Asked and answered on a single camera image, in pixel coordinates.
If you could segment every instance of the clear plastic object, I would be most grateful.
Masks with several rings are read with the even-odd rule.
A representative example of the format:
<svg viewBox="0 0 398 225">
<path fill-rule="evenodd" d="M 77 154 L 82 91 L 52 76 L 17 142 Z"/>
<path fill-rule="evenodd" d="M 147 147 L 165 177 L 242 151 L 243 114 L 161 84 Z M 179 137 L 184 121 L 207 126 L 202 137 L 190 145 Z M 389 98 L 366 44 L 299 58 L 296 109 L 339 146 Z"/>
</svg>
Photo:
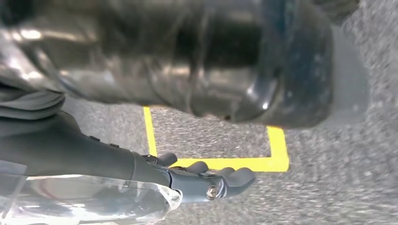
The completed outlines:
<svg viewBox="0 0 398 225">
<path fill-rule="evenodd" d="M 84 175 L 0 174 L 1 225 L 137 225 L 164 218 L 181 203 L 154 183 Z"/>
</svg>

